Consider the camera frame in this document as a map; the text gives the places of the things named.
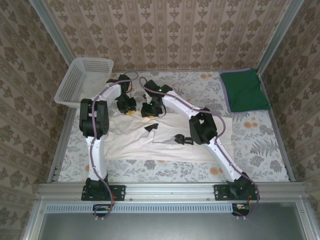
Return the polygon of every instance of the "green towel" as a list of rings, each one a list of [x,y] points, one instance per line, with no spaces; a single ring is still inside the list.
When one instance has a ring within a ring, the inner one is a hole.
[[[270,104],[260,89],[260,80],[255,69],[224,72],[220,74],[224,83],[231,112],[270,110]]]

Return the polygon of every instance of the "wallpaper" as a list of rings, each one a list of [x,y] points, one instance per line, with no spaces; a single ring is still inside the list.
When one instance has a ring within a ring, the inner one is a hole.
[[[114,70],[254,68],[288,0],[45,0],[74,57]]]
[[[293,172],[319,220],[320,1],[304,1],[263,80]]]
[[[0,239],[19,239],[55,155],[68,67],[25,0],[0,1]]]

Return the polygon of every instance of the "white laundry basket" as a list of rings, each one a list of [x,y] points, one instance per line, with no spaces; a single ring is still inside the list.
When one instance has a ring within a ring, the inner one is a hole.
[[[54,101],[70,108],[80,108],[82,99],[90,99],[104,89],[113,67],[114,61],[111,59],[75,58],[54,96]]]

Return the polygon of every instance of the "patterned wallpaper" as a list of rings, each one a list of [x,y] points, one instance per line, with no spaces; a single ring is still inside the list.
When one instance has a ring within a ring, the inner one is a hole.
[[[288,0],[45,0],[74,57],[114,70],[255,67]]]
[[[295,177],[320,219],[320,1],[304,1],[263,80]]]
[[[19,239],[47,181],[66,108],[54,95],[66,70],[27,0],[0,1],[0,239]]]

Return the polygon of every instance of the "white towel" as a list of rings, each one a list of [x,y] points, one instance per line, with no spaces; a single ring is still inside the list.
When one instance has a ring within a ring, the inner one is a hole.
[[[213,117],[218,133],[223,124]],[[220,140],[229,153],[234,157],[231,143],[232,119],[223,117],[226,131]],[[157,129],[148,132],[145,127],[159,124]],[[176,113],[167,113],[164,117],[141,117],[139,111],[132,115],[116,112],[109,119],[109,132],[104,143],[106,160],[162,160],[207,163],[216,162],[214,157],[201,145],[165,144],[162,143],[176,134],[190,137],[189,122]]]

